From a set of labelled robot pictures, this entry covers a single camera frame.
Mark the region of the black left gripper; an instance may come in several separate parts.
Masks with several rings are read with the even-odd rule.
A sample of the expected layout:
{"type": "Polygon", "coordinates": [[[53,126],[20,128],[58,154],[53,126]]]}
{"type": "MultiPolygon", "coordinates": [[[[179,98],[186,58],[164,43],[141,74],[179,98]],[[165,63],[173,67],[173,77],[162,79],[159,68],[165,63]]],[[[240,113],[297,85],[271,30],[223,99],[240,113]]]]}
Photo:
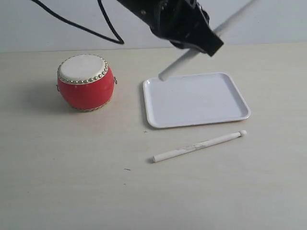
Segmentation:
{"type": "Polygon", "coordinates": [[[196,0],[120,0],[119,3],[147,24],[158,38],[168,40],[174,46],[183,48],[179,35],[186,33],[197,21],[189,36],[189,48],[210,57],[224,45],[210,29],[210,17],[196,0]]]}

